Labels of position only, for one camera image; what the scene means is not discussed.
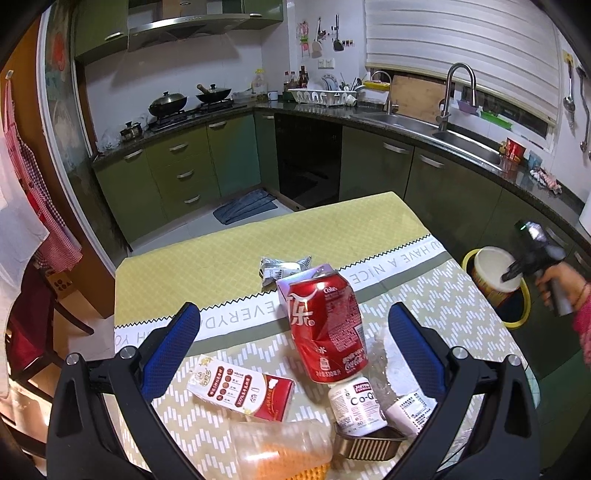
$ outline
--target faucet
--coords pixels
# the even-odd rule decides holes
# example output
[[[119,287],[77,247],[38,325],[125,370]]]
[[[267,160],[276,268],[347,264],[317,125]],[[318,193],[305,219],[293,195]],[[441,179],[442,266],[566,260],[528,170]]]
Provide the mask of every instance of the faucet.
[[[376,73],[383,73],[384,75],[386,75],[386,77],[388,77],[388,80],[390,81],[390,88],[388,89],[388,97],[386,98],[386,105],[385,105],[386,113],[388,115],[390,115],[392,113],[392,94],[391,94],[391,92],[392,92],[392,77],[389,75],[388,72],[385,72],[383,70],[378,70],[377,72],[373,73],[373,75],[371,76],[371,80],[374,79]],[[394,105],[395,112],[398,111],[398,108],[399,108],[399,106],[396,103]]]
[[[464,68],[470,75],[470,87],[472,88],[472,101],[470,104],[476,106],[476,75],[474,70],[465,63],[454,63],[449,72],[447,72],[447,81],[445,85],[445,98],[443,99],[443,113],[437,116],[437,123],[439,124],[439,131],[444,132],[447,130],[447,120],[449,119],[449,97],[452,92],[452,77],[455,71],[459,68]]]

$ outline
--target pink sleeve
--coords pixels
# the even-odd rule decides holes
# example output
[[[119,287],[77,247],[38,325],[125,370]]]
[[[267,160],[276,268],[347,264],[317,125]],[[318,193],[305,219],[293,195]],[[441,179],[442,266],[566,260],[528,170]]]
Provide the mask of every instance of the pink sleeve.
[[[573,329],[579,334],[585,363],[591,367],[591,295],[576,313]]]

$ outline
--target person's hand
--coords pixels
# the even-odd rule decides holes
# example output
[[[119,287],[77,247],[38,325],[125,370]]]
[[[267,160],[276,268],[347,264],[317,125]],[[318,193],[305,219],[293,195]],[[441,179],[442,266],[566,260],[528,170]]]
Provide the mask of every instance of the person's hand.
[[[570,304],[575,311],[579,310],[589,293],[591,293],[591,285],[568,263],[561,262],[558,265],[549,267],[540,278],[535,281],[542,293],[542,298],[547,307],[551,306],[550,291],[546,283],[553,278],[557,279],[560,286],[566,293]]]

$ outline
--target white roller blind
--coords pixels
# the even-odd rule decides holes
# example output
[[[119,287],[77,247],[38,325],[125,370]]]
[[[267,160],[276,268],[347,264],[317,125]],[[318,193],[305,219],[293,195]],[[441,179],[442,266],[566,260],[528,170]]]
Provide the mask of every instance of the white roller blind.
[[[558,47],[531,0],[365,0],[369,67],[445,77],[458,61],[479,87],[556,123]],[[465,70],[456,81],[469,85]]]

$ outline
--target red checkered apron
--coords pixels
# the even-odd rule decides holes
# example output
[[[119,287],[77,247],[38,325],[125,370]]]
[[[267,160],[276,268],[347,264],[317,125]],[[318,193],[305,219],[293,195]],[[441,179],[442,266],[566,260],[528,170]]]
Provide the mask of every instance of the red checkered apron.
[[[49,230],[49,236],[41,244],[35,257],[41,265],[56,272],[71,270],[82,258],[82,249],[53,205],[33,152],[18,133],[10,80],[5,87],[4,134],[17,177],[37,216]]]

